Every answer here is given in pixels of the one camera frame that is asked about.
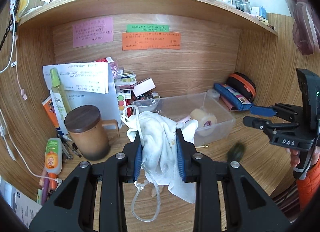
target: white cable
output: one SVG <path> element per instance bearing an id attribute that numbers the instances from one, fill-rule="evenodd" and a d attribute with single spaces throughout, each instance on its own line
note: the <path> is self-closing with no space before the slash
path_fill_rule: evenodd
<path id="1" fill-rule="evenodd" d="M 18 154 L 20 155 L 21 159 L 23 160 L 24 164 L 26 165 L 28 171 L 29 171 L 33 176 L 36 176 L 36 177 L 38 177 L 38 178 L 51 179 L 51 180 L 55 180 L 55 181 L 58 182 L 58 183 L 61 183 L 62 180 L 59 179 L 59 178 L 54 179 L 54 178 L 47 177 L 47 176 L 36 175 L 36 174 L 34 174 L 34 173 L 30 170 L 30 168 L 29 168 L 26 160 L 24 159 L 24 157 L 23 157 L 22 154 L 20 153 L 19 149 L 17 148 L 16 144 L 14 143 L 14 141 L 13 141 L 11 135 L 10 135 L 10 132 L 9 132 L 9 129 L 8 129 L 8 126 L 7 126 L 7 122 L 6 122 L 5 119 L 4 119 L 4 116 L 3 116 L 3 113 L 2 113 L 1 108 L 0 108 L 0 114 L 1 114 L 2 119 L 3 119 L 3 121 L 4 121 L 4 125 L 5 125 L 5 128 L 7 129 L 7 132 L 8 132 L 8 135 L 9 135 L 9 137 L 10 137 L 10 140 L 11 140 L 14 148 L 17 150 Z"/>
<path id="2" fill-rule="evenodd" d="M 17 41 L 16 39 L 14 39 L 14 48 L 15 48 L 15 51 L 16 51 L 16 74 L 17 74 L 17 81 L 18 81 L 18 85 L 19 85 L 19 88 L 20 88 L 20 91 L 22 91 L 22 88 L 21 88 L 21 85 L 20 85 L 20 82 L 19 82 L 19 77 L 18 77 L 18 53 L 17 53 Z"/>
<path id="3" fill-rule="evenodd" d="M 138 186 L 139 188 L 138 188 L 137 193 L 135 194 L 135 196 L 134 196 L 134 198 L 133 198 L 133 200 L 132 200 L 132 203 L 131 203 L 131 212 L 132 212 L 132 215 L 133 215 L 136 219 L 138 219 L 138 220 L 140 220 L 140 221 L 143 221 L 143 222 L 152 222 L 152 221 L 154 221 L 154 220 L 157 218 L 157 216 L 158 216 L 158 214 L 159 214 L 159 212 L 160 212 L 160 206 L 161 206 L 160 190 L 159 190 L 158 184 L 157 184 L 157 182 L 155 181 L 155 179 L 153 178 L 152 174 L 151 174 L 148 170 L 146 170 L 146 169 L 144 169 L 144 171 L 150 176 L 150 178 L 151 178 L 151 180 L 152 180 L 152 183 L 154 184 L 155 189 L 156 189 L 156 192 L 157 192 L 157 208 L 156 208 L 156 212 L 155 212 L 155 214 L 153 215 L 153 217 L 152 217 L 151 219 L 148 219 L 148 220 L 147 220 L 147 219 L 142 219 L 142 218 L 140 218 L 140 217 L 134 212 L 134 204 L 135 204 L 135 202 L 136 202 L 136 200 L 137 200 L 137 197 L 138 197 L 140 191 L 144 188 L 145 185 L 147 185 L 147 184 L 149 183 L 149 182 L 146 181 L 146 180 L 144 181 L 144 184 L 137 183 L 137 186 Z"/>
<path id="4" fill-rule="evenodd" d="M 125 115 L 125 112 L 126 112 L 127 108 L 134 108 L 136 110 L 136 121 L 137 121 L 137 127 L 138 127 L 138 131 L 139 131 L 140 142 L 141 142 L 142 147 L 144 147 L 144 140 L 143 140 L 142 131 L 141 131 L 140 122 L 139 122 L 139 109 L 138 109 L 138 107 L 136 105 L 128 105 L 128 106 L 126 106 L 124 108 L 124 110 L 122 111 L 122 116 L 121 116 L 120 119 L 122 120 L 122 122 L 124 124 L 127 125 L 127 123 L 129 122 L 129 118 Z"/>
<path id="5" fill-rule="evenodd" d="M 122 111 L 122 116 L 121 116 L 121 120 L 122 122 L 124 122 L 124 124 L 126 124 L 128 126 L 128 122 L 129 122 L 129 118 L 125 116 L 125 112 L 127 110 L 127 108 L 134 108 L 136 110 L 136 121 L 137 121 L 137 127 L 138 127 L 138 132 L 139 132 L 139 137 L 140 137 L 140 142 L 141 142 L 141 146 L 144 147 L 144 140 L 143 140 L 143 136 L 142 136 L 142 131 L 141 131 L 141 127 L 140 127 L 140 122 L 139 122 L 139 109 L 136 105 L 128 105 L 124 108 L 124 110 Z M 142 163 L 141 164 L 141 168 L 144 169 L 144 171 L 150 176 L 151 180 L 152 180 L 152 183 L 153 185 L 155 186 L 155 189 L 156 189 L 156 192 L 157 192 L 157 208 L 156 208 L 156 212 L 155 214 L 153 215 L 153 217 L 151 219 L 143 219 L 143 218 L 140 218 L 135 212 L 134 212 L 134 204 L 137 200 L 137 197 L 140 193 L 140 191 L 144 188 L 144 186 L 146 186 L 149 182 L 147 180 L 144 181 L 143 184 L 140 184 L 140 183 L 137 183 L 137 193 L 135 194 L 135 196 L 133 197 L 133 200 L 132 200 L 132 203 L 131 203 L 131 212 L 132 212 L 132 215 L 140 220 L 140 221 L 143 221 L 143 222 L 152 222 L 154 221 L 159 212 L 160 212 L 160 206 L 161 206 L 161 199 L 160 199 L 160 190 L 159 190 L 159 186 L 157 184 L 157 182 L 155 181 L 153 175 L 144 167 L 144 164 Z"/>
<path id="6" fill-rule="evenodd" d="M 14 47 L 15 47 L 15 51 L 16 51 L 16 75 L 17 75 L 18 86 L 19 86 L 19 88 L 20 88 L 20 95 L 22 96 L 22 98 L 23 98 L 24 100 L 26 100 L 26 99 L 28 98 L 28 96 L 26 95 L 25 90 L 21 87 L 20 81 L 19 81 L 19 76 L 18 76 L 17 38 L 14 39 Z"/>
<path id="7" fill-rule="evenodd" d="M 14 41 L 16 39 L 16 21 L 15 21 L 15 17 L 14 17 L 14 12 L 12 10 L 12 17 L 13 17 L 13 32 L 12 32 L 12 46 L 11 46 L 11 55 L 10 55 L 10 59 L 8 62 L 8 65 L 0 71 L 0 73 L 3 73 L 5 70 L 7 70 L 7 68 L 9 67 L 9 65 L 11 64 L 11 60 L 12 60 L 12 55 L 13 55 L 13 45 L 14 45 Z"/>
<path id="8" fill-rule="evenodd" d="M 2 124 L 2 121 L 1 121 L 1 117 L 0 117 L 0 125 L 1 125 L 1 127 L 4 127 L 4 124 Z M 5 142 L 5 145 L 6 145 L 6 147 L 7 147 L 7 150 L 8 150 L 9 155 L 11 156 L 12 160 L 15 161 L 16 158 L 14 157 L 14 154 L 13 154 L 13 152 L 11 151 L 11 148 L 9 147 L 9 144 L 8 144 L 6 138 L 5 138 L 5 134 L 3 134 L 2 137 L 3 137 L 3 139 L 4 139 L 4 142 Z"/>

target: clear plastic storage box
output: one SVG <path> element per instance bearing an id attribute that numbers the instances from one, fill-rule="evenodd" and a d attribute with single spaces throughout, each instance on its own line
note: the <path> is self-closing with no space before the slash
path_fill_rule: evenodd
<path id="1" fill-rule="evenodd" d="M 199 126 L 196 130 L 194 136 L 196 147 L 227 137 L 236 121 L 228 110 L 210 98 L 207 93 L 133 101 L 133 104 L 138 107 L 139 113 L 152 111 L 176 122 L 188 118 L 194 109 L 201 109 L 208 117 L 214 115 L 217 119 L 216 124 Z"/>

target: brown ceramic mug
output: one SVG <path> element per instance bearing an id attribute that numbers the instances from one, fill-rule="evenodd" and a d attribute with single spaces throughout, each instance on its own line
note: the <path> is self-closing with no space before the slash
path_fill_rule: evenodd
<path id="1" fill-rule="evenodd" d="M 64 124 L 83 157 L 92 161 L 104 158 L 110 150 L 108 135 L 103 127 L 114 125 L 117 136 L 120 136 L 118 122 L 115 119 L 102 120 L 99 109 L 92 105 L 70 111 Z"/>

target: power strip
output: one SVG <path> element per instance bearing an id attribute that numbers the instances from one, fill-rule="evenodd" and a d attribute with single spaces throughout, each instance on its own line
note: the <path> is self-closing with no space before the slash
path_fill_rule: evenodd
<path id="1" fill-rule="evenodd" d="M 10 0 L 9 13 L 13 14 L 14 6 L 16 5 L 17 0 Z M 10 31 L 13 32 L 13 25 L 10 27 Z"/>

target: blue gripper pad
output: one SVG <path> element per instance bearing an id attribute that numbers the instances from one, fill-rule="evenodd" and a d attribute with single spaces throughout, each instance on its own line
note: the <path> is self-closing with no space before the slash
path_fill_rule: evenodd
<path id="1" fill-rule="evenodd" d="M 142 145 L 140 142 L 137 148 L 136 157 L 134 158 L 133 175 L 135 180 L 137 180 L 140 175 L 141 163 L 142 163 Z"/>
<path id="2" fill-rule="evenodd" d="M 273 108 L 260 106 L 252 106 L 250 108 L 250 113 L 253 115 L 259 115 L 264 117 L 273 117 L 276 115 L 276 112 L 273 110 Z"/>
<path id="3" fill-rule="evenodd" d="M 180 139 L 178 138 L 177 134 L 176 134 L 176 140 L 177 140 L 178 170 L 179 170 L 179 174 L 182 181 L 186 181 L 185 160 L 182 154 Z"/>

